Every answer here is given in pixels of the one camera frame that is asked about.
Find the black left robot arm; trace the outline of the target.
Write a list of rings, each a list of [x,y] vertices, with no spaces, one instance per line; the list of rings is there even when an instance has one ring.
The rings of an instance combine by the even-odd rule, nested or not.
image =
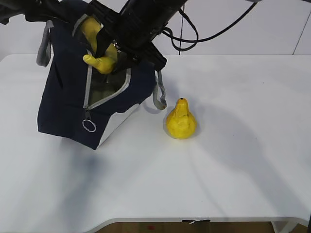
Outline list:
[[[77,17],[77,11],[64,0],[2,0],[0,2],[1,24],[8,24],[10,18],[17,15],[24,15],[28,22],[58,19],[70,23]]]

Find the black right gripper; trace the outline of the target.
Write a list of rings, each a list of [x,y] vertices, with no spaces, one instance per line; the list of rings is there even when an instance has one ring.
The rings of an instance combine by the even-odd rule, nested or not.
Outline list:
[[[152,40],[161,33],[167,23],[165,7],[157,0],[129,0],[120,12],[116,12],[97,0],[88,4],[86,13],[96,17],[103,28],[97,33],[96,58],[116,42],[122,54],[113,73],[132,68],[146,60],[154,64],[156,71],[166,65],[166,58]]]

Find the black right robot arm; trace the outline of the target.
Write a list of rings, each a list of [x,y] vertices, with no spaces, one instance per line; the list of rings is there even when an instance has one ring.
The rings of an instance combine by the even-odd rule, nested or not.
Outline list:
[[[117,48],[127,55],[116,70],[146,60],[154,65],[155,71],[161,71],[167,60],[152,40],[184,4],[183,0],[129,0],[116,12],[97,0],[91,1],[86,14],[103,25],[97,34],[95,57],[104,56],[109,45],[116,42]]]

